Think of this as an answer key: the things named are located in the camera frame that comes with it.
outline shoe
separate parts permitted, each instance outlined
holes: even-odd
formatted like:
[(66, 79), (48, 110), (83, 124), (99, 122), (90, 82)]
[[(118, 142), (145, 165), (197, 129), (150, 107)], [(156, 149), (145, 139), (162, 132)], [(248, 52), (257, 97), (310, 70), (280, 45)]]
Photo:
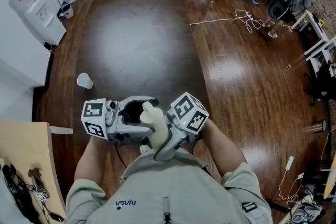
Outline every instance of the shoe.
[(272, 33), (271, 31), (267, 33), (268, 36), (272, 37), (272, 38), (278, 38), (277, 33)]
[(258, 2), (256, 0), (251, 0), (251, 2), (255, 5), (258, 5)]
[(140, 146), (140, 152), (141, 152), (141, 155), (143, 155), (144, 153), (146, 153), (147, 151), (150, 151), (151, 148), (147, 145), (141, 145)]
[(271, 23), (268, 23), (268, 24), (262, 23), (261, 25), (263, 28), (271, 27)]

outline forearm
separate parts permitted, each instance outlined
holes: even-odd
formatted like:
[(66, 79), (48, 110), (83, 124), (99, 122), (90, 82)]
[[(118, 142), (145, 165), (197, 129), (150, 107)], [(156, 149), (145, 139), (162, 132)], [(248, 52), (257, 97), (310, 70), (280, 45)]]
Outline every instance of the forearm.
[(221, 176), (247, 162), (240, 149), (211, 120), (207, 120), (202, 136)]
[(108, 149), (104, 139), (92, 136), (77, 165), (75, 180), (88, 179), (101, 186)]

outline shorts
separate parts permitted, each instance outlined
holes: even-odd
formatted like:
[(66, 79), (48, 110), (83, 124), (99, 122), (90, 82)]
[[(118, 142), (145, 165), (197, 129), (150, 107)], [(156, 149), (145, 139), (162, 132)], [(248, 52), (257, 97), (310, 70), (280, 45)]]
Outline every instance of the shorts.
[(294, 15), (292, 12), (290, 12), (289, 10), (287, 10), (285, 12), (285, 14), (283, 14), (280, 17), (280, 20), (282, 20), (283, 22), (285, 22), (286, 24), (290, 23), (292, 20), (294, 20)]

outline sleeve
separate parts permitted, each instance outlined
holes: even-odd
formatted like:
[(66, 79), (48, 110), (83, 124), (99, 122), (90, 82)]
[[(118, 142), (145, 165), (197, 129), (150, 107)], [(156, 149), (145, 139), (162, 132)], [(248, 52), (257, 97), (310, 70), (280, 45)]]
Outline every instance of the sleeve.
[(309, 8), (311, 6), (311, 4), (313, 3), (313, 0), (304, 0), (304, 6), (306, 8)]
[(106, 201), (105, 192), (96, 182), (87, 179), (76, 180), (67, 195), (66, 223), (86, 223), (88, 217)]
[(223, 187), (231, 193), (241, 204), (251, 205), (254, 203), (256, 208), (247, 212), (245, 216), (254, 223), (272, 223), (271, 209), (260, 193), (257, 176), (252, 172), (246, 163), (233, 172), (228, 172), (222, 180)]

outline black buckle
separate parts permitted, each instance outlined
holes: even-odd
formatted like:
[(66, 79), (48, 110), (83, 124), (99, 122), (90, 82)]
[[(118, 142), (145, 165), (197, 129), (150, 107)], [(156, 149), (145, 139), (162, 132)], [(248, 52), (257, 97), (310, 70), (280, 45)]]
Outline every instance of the black buckle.
[(242, 203), (242, 208), (246, 213), (258, 208), (254, 202), (244, 202)]

